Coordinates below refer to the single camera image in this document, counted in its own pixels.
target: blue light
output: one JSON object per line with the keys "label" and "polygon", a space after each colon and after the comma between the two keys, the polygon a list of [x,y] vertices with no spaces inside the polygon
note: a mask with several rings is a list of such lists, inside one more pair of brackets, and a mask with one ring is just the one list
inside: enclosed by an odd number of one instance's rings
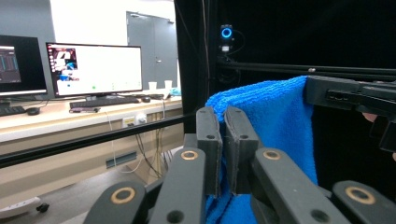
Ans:
{"label": "blue light", "polygon": [[221,36],[223,38],[230,38],[232,34],[233,34],[233,31],[230,28],[224,28],[221,31]]}

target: wheel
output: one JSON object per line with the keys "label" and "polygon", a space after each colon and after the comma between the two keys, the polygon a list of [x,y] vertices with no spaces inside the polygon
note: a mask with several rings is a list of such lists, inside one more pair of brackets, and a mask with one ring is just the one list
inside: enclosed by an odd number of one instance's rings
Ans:
{"label": "wheel", "polygon": [[49,210],[50,205],[47,203],[42,203],[40,206],[38,206],[35,210],[37,210],[40,213],[45,213],[47,210]]}

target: computer mouse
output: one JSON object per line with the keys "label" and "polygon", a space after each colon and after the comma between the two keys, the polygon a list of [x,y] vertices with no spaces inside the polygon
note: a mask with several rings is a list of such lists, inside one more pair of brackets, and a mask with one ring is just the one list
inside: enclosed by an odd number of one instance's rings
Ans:
{"label": "computer mouse", "polygon": [[30,107],[26,109],[26,113],[29,116],[37,115],[40,113],[40,107]]}
{"label": "computer mouse", "polygon": [[149,96],[143,96],[142,97],[142,102],[149,103],[150,101],[151,101],[151,97],[149,97]]}

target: floor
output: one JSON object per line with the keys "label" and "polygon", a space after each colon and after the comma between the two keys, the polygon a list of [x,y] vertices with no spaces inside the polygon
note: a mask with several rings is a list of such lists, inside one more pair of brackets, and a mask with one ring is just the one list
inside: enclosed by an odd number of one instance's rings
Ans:
{"label": "floor", "polygon": [[116,170],[86,179],[77,184],[55,190],[39,196],[43,203],[49,204],[45,213],[39,213],[35,209],[28,213],[15,217],[4,218],[0,223],[7,224],[80,224],[99,196],[113,184],[122,181],[137,181],[144,184],[134,173],[128,171],[127,166],[121,166]]}

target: white cup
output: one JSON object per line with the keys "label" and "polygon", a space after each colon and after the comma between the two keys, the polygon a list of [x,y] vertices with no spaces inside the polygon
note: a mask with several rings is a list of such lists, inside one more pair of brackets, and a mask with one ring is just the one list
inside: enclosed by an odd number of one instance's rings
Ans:
{"label": "white cup", "polygon": [[167,90],[172,89],[172,80],[165,80],[165,88]]}
{"label": "white cup", "polygon": [[155,91],[155,90],[157,90],[157,82],[149,82],[149,83],[148,83],[148,89],[149,89],[150,91]]}

